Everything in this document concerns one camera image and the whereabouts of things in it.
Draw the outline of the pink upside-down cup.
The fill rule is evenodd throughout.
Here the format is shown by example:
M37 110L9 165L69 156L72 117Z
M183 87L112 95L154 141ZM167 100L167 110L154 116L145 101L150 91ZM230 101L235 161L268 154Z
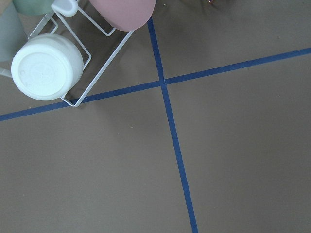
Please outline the pink upside-down cup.
M149 20L156 0L91 0L90 3L111 26L128 32Z

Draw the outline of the white upside-down cup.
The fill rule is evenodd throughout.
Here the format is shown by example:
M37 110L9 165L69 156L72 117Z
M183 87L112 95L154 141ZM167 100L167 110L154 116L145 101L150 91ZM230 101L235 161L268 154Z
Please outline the white upside-down cup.
M12 78L17 88L35 100L54 100L80 80L82 55L67 38L41 34L30 39L14 56Z

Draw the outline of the green upside-down cup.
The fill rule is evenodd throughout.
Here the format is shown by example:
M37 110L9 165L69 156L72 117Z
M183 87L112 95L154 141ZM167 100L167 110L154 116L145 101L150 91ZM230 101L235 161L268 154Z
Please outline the green upside-down cup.
M54 0L13 0L16 10L24 15L43 15L52 10Z

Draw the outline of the grey-blue upside-down cup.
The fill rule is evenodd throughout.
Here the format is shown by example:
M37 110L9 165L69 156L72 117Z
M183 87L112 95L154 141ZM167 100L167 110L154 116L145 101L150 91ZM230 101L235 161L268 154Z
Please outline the grey-blue upside-down cup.
M13 3L0 16L0 61L11 60L27 42L21 20Z

